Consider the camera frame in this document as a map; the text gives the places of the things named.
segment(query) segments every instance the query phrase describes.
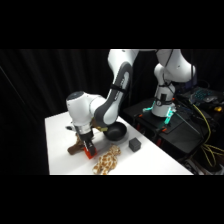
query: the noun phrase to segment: black curtain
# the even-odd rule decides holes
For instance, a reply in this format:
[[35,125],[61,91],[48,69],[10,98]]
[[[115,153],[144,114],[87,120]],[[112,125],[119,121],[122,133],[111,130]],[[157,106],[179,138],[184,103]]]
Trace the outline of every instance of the black curtain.
[[[182,53],[191,62],[191,51]],[[0,50],[1,173],[49,174],[44,119],[66,112],[72,92],[107,96],[113,81],[108,54],[109,49]],[[223,49],[194,49],[199,78],[218,91],[224,91],[223,59]],[[157,63],[153,52],[137,57],[131,104],[154,96]],[[127,106],[128,99],[122,108]]]

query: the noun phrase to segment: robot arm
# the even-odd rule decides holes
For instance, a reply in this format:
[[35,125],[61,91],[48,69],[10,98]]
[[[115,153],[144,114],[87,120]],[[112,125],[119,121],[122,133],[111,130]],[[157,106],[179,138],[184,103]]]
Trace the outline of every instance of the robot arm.
[[96,123],[102,128],[117,120],[120,106],[133,75],[132,67],[139,51],[156,51],[159,60],[155,69],[159,84],[155,95],[156,104],[152,110],[154,115],[166,117],[169,108],[173,105],[172,98],[175,88],[171,81],[187,82],[191,79],[191,65],[183,58],[180,49],[112,49],[108,63],[113,71],[114,80],[107,99],[84,92],[73,93],[67,98],[67,107],[75,130],[91,155],[94,154],[91,142],[92,118],[94,117]]
[[108,127],[117,120],[138,52],[139,50],[135,49],[113,49],[110,51],[108,63],[113,71],[114,81],[107,99],[84,92],[73,93],[67,98],[67,107],[75,130],[91,156],[95,154],[95,147],[91,141],[93,137],[92,118],[94,117],[96,123],[102,128]]

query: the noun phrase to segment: white table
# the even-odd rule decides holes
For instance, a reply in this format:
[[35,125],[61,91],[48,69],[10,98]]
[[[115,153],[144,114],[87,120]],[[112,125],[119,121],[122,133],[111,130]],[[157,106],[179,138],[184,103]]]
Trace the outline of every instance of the white table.
[[[93,167],[98,158],[109,150],[111,142],[94,129],[93,143],[98,155],[92,160],[84,152],[69,155],[67,149],[76,142],[75,133],[65,129],[71,120],[68,112],[45,120],[50,174],[93,175]],[[122,154],[118,156],[116,169],[109,175],[192,175],[123,119],[119,118],[118,121],[127,126],[128,133],[123,140],[113,142],[120,147]],[[133,153],[129,148],[129,140],[135,137],[142,143],[142,148]]]

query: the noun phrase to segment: small black cube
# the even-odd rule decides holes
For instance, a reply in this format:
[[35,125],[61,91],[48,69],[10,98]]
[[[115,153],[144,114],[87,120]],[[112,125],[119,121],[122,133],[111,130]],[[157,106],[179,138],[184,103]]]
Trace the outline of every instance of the small black cube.
[[129,148],[133,152],[137,152],[141,148],[141,142],[137,138],[134,138],[131,141],[129,141]]

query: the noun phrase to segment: black bowl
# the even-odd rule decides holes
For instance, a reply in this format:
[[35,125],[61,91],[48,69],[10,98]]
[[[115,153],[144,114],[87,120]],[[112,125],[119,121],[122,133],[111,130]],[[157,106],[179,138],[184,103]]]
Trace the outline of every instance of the black bowl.
[[108,130],[104,132],[104,135],[110,141],[117,142],[123,139],[126,133],[127,133],[127,127],[120,122],[115,122],[114,124],[108,127]]

